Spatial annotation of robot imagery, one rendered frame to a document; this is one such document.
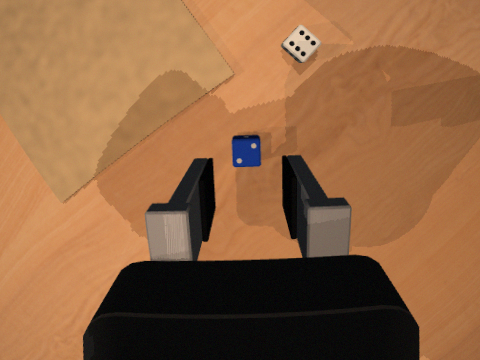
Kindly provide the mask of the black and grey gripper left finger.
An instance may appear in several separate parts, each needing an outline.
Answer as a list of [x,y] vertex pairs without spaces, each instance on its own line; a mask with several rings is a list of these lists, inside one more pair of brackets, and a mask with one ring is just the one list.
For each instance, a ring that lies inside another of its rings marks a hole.
[[195,158],[169,202],[144,214],[150,261],[197,261],[215,209],[213,158]]

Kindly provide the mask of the tan mat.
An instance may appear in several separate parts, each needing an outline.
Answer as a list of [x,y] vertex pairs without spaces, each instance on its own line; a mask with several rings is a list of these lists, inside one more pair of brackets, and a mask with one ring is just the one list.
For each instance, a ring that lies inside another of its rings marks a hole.
[[0,114],[61,203],[232,75],[181,0],[0,0]]

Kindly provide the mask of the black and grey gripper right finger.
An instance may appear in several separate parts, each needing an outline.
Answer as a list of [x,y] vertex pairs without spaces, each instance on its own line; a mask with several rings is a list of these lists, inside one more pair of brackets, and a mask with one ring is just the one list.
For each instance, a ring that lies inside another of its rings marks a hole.
[[349,255],[352,207],[327,197],[301,155],[282,156],[282,206],[302,258]]

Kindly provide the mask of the blue die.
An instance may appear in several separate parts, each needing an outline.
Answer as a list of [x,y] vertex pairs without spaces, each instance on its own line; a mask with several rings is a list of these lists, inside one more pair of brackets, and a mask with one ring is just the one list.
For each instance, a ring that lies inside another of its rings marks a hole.
[[232,162],[234,167],[259,167],[261,165],[260,136],[233,136]]

